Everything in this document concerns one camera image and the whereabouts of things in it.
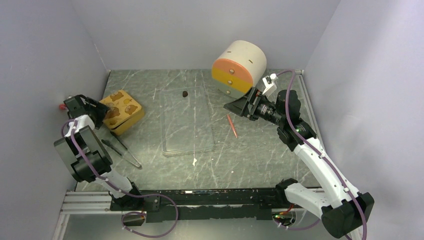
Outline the gold chocolate tin box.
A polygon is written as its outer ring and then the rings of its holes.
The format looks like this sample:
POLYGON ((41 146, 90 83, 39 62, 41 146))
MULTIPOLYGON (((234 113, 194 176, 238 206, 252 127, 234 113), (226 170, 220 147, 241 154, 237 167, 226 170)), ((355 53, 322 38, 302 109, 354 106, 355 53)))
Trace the gold chocolate tin box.
POLYGON ((133 112, 128 115, 126 112, 120 113, 119 116, 114 116, 104 120, 105 125, 109 130, 120 136, 134 126, 145 116, 144 110, 133 112))

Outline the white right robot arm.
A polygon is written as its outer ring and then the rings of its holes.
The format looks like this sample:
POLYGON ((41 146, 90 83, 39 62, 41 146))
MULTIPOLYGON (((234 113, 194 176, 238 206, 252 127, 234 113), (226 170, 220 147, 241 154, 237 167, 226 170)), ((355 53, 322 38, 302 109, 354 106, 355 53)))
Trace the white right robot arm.
POLYGON ((318 181, 322 192, 307 189, 295 179, 275 186, 275 202, 282 208, 298 205, 318 217, 334 238, 353 238, 367 223, 375 200, 360 192, 334 165, 312 127, 300 117, 301 101, 295 90, 281 90, 272 102, 257 88, 226 103, 224 109, 251 121, 264 119, 277 126, 279 139, 297 155, 318 181))

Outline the silver tin lid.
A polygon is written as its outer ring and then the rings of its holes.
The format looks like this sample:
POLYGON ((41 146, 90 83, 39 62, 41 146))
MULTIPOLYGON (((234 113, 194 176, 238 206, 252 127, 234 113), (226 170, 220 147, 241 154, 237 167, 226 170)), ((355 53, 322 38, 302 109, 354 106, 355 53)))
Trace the silver tin lid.
POLYGON ((140 103, 138 103, 132 96, 130 96, 126 91, 122 89, 106 96, 105 98, 100 100, 100 102, 109 107, 109 111, 107 112, 103 123, 106 119, 113 118, 114 116, 119 116, 120 113, 123 112, 126 112, 128 115, 131 115, 133 112, 144 110, 143 106, 140 103))

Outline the black metal tongs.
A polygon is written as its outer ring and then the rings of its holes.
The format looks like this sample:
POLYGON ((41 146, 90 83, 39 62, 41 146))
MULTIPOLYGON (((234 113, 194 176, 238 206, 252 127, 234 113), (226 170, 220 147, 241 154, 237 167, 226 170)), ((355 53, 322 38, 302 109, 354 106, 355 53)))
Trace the black metal tongs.
POLYGON ((111 140, 109 139, 101 139, 103 145, 111 149, 113 152, 115 152, 118 156, 120 156, 122 159, 126 160, 129 164, 134 166, 135 168, 142 170, 143 166, 142 163, 136 158, 135 154, 130 151, 128 146, 124 143, 124 141, 119 137, 116 133, 110 132, 111 136, 115 139, 115 141, 119 144, 119 146, 116 146, 111 140))

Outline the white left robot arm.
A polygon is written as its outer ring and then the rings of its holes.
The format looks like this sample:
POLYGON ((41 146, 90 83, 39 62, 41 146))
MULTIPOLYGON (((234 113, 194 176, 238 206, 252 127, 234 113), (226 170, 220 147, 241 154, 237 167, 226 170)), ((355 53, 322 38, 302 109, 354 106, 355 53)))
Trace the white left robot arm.
POLYGON ((63 104, 68 120, 61 127, 61 137, 53 145, 71 176, 79 183, 103 186, 120 206, 139 209, 143 196, 138 187, 112 167, 112 158, 95 134, 109 107, 82 94, 68 97, 63 104))

